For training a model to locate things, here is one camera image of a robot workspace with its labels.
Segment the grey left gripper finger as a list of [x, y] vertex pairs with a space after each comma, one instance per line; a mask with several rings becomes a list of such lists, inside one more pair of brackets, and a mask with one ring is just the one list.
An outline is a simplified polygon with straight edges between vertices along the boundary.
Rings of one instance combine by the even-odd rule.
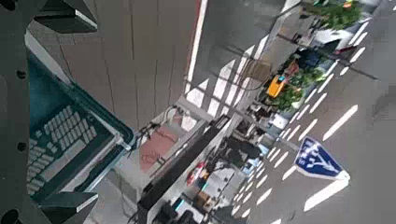
[[51, 224], [83, 224], [97, 202], [97, 193], [64, 191], [48, 197], [38, 207]]
[[84, 0], [48, 0], [34, 20], [59, 34], [86, 34], [98, 30], [96, 18]]

